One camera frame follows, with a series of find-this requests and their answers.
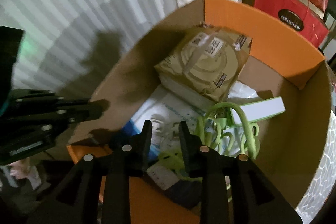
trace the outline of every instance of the patterned surface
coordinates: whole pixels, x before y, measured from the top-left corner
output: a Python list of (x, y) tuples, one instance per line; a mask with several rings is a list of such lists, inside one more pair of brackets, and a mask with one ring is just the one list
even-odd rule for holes
[(310, 223), (318, 211), (322, 208), (330, 194), (336, 180), (336, 116), (330, 115), (327, 142), (321, 157), (319, 168), (315, 176), (296, 208), (303, 223)]
[(26, 31), (13, 87), (89, 97), (119, 58), (177, 7), (177, 0), (0, 0), (0, 24)]

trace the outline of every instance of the package label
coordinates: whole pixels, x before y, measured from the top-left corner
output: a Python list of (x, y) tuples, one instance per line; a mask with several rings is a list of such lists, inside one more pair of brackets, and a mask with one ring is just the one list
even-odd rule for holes
[(240, 51), (242, 46), (244, 45), (245, 41), (246, 41), (247, 37), (244, 35), (240, 35), (238, 37), (238, 39), (233, 43), (233, 46), (235, 48), (236, 51)]
[[(209, 36), (206, 33), (201, 32), (190, 41), (190, 44), (196, 47), (201, 47), (206, 42), (208, 37)], [(210, 57), (215, 57), (223, 44), (224, 42), (222, 40), (215, 37), (205, 50), (205, 54)]]
[(179, 181), (172, 170), (165, 168), (159, 162), (149, 167), (147, 174), (162, 190), (167, 190)]
[(222, 76), (220, 77), (220, 79), (218, 80), (218, 82), (216, 84), (216, 87), (220, 88), (223, 85), (226, 77), (227, 77), (227, 75), (225, 73), (223, 73)]

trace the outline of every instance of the tan plastic package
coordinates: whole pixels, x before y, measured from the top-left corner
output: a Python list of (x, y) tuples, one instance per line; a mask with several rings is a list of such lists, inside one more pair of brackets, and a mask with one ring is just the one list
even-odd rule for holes
[(221, 102), (247, 61), (250, 43), (250, 37), (227, 29), (192, 28), (155, 69)]

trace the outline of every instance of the metal pin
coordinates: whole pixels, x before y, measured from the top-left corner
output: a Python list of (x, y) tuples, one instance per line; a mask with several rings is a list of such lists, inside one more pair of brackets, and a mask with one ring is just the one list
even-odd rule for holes
[(83, 159), (84, 159), (85, 161), (91, 161), (91, 160), (93, 160), (93, 155), (92, 155), (92, 154), (86, 154), (86, 155), (83, 157)]
[(199, 150), (200, 150), (201, 152), (203, 152), (203, 153), (207, 153), (207, 152), (210, 151), (210, 148), (209, 148), (208, 146), (206, 146), (206, 145), (203, 145), (203, 146), (201, 146), (201, 147), (199, 148)]
[(238, 156), (238, 159), (241, 160), (241, 161), (248, 161), (249, 160), (249, 157), (245, 154), (240, 154)]
[(123, 151), (125, 151), (125, 152), (129, 152), (129, 151), (132, 150), (132, 146), (130, 146), (129, 144), (127, 144), (127, 145), (124, 145), (121, 149)]

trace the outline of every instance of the white curtain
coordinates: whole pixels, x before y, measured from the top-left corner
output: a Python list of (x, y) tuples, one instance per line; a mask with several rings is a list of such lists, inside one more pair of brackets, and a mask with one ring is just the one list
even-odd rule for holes
[(13, 88), (89, 97), (154, 24), (191, 0), (0, 0), (0, 25), (26, 31)]

